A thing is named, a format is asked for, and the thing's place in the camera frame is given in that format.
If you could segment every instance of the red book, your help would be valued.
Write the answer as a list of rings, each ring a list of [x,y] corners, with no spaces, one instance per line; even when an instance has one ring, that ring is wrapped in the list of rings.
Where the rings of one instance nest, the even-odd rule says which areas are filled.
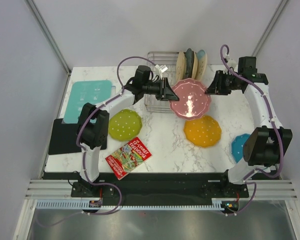
[[[151,156],[152,154],[142,141],[135,137],[126,145],[107,156],[105,160],[114,172],[114,175],[121,180]]]

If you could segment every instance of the metal floor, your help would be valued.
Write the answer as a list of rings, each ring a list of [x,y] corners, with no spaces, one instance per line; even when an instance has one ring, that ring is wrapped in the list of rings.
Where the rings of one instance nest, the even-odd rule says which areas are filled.
[[[42,224],[49,225],[76,211],[37,209],[36,214]],[[284,201],[253,201],[242,214],[228,217],[206,210],[121,210],[105,216],[79,214],[50,228],[32,223],[33,230],[34,240],[296,239]]]

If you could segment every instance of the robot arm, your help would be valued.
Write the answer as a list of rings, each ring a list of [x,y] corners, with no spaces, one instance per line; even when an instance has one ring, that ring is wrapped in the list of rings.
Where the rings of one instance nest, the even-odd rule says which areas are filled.
[[[80,176],[83,180],[88,181],[85,175],[94,182],[99,176],[99,153],[101,146],[107,142],[109,119],[121,110],[132,106],[143,98],[144,94],[155,95],[159,101],[179,101],[178,96],[174,93],[168,83],[168,79],[163,77],[160,80],[149,80],[151,69],[148,66],[140,65],[135,76],[130,78],[124,86],[122,95],[108,105],[100,108],[91,118],[96,119],[97,124],[89,122],[84,128],[80,143],[86,150],[82,150],[85,155],[85,168],[82,166]],[[95,105],[86,103],[81,111],[78,120],[78,130],[87,120],[88,116],[96,109]]]
[[[256,61],[255,57],[250,56],[239,58],[238,74],[256,84],[267,96],[273,115],[272,120],[278,128],[283,143],[283,152],[285,153],[291,142],[292,132],[290,129],[284,129],[277,118],[269,97],[268,79],[265,74],[257,72]],[[241,90],[246,97],[255,126],[255,130],[243,146],[243,159],[233,168],[226,171],[229,183],[243,184],[244,177],[252,170],[268,168],[279,163],[279,144],[270,121],[267,105],[263,96],[255,87],[234,75],[220,70],[215,73],[213,82],[205,93],[210,95],[228,95],[232,90]]]

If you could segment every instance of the white enclosure wall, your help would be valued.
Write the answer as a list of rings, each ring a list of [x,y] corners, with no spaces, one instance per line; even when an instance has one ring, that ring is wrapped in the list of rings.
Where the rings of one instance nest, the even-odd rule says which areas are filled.
[[[275,112],[293,138],[283,175],[291,179],[300,200],[300,0],[290,1],[257,58],[270,84]]]
[[[23,0],[0,0],[0,240],[39,175],[67,75]]]
[[[251,55],[280,0],[34,0],[69,66],[116,66],[150,51]]]

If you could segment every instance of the pink plate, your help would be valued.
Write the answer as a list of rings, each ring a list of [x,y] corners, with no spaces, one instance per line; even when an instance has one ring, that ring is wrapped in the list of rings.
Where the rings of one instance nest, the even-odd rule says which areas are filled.
[[[207,87],[200,81],[187,78],[172,87],[180,101],[170,101],[171,110],[180,118],[192,120],[201,118],[211,103],[210,95],[205,94]]]

